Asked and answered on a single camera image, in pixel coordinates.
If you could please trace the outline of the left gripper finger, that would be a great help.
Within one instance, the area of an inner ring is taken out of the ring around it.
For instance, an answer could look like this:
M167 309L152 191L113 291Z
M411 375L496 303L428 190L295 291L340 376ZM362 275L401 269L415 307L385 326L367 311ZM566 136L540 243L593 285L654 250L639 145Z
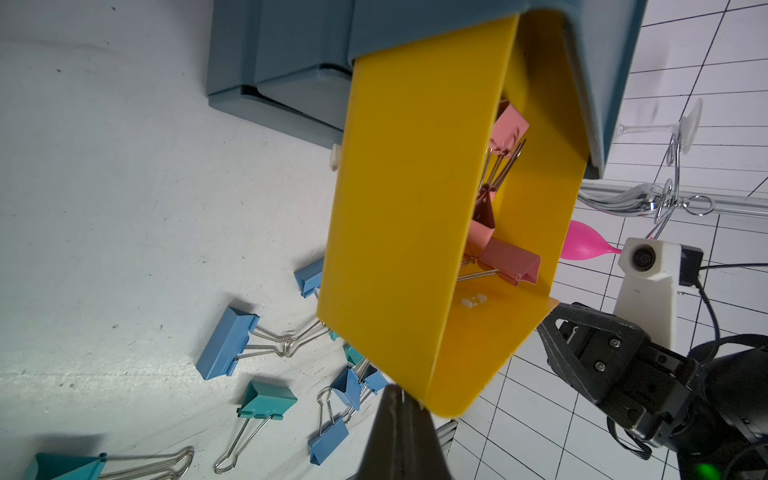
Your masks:
M451 477L430 412L397 385L387 386L356 477L428 480Z

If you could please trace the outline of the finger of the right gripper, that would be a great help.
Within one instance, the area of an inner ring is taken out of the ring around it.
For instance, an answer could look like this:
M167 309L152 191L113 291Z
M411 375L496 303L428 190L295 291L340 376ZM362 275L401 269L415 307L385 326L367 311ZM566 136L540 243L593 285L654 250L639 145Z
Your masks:
M602 403L650 340L639 326L580 303L559 303L536 328L554 373Z

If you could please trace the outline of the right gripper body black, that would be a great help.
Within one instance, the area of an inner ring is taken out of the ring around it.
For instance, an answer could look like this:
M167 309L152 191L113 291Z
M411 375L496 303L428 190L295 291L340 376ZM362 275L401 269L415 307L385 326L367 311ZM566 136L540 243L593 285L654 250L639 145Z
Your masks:
M767 338L732 335L742 351L702 362L704 343L683 358L643 347L600 409L612 437L624 431L635 456L676 455L682 479L767 476Z

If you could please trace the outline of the pink binder clip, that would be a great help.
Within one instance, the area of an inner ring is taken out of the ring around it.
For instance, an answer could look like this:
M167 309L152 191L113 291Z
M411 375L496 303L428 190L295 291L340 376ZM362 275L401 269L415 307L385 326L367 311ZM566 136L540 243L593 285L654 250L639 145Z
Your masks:
M458 282L499 276L518 285L520 282L536 285L541 267L541 257L525 249L491 237L484 247L471 246L467 259L460 267L477 264L480 271L457 277Z
M494 197L519 159L525 145L529 122L509 100L499 104L488 144L478 196Z
M475 202L464 253L479 257L495 232L493 200L496 192L489 185L483 185Z

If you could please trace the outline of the yellow top drawer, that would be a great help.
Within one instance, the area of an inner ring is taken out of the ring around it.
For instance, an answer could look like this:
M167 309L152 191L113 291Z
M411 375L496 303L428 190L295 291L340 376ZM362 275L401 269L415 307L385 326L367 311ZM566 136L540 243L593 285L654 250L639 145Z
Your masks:
M553 307L560 252L588 163L577 100L525 109L522 155L495 201L495 238L541 257L536 285L458 282L499 101L475 93L435 113L390 88L347 113L318 317L429 410L462 415Z

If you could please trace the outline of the pink binder clip top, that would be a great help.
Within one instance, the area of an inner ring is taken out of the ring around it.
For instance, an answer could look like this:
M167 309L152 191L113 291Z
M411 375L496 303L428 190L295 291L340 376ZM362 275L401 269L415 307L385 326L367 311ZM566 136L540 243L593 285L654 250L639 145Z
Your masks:
M458 282L499 276L518 285L520 282L536 285L541 267L541 257L525 249L491 237L484 247L471 246L467 259L460 267L477 264L480 271L457 277Z

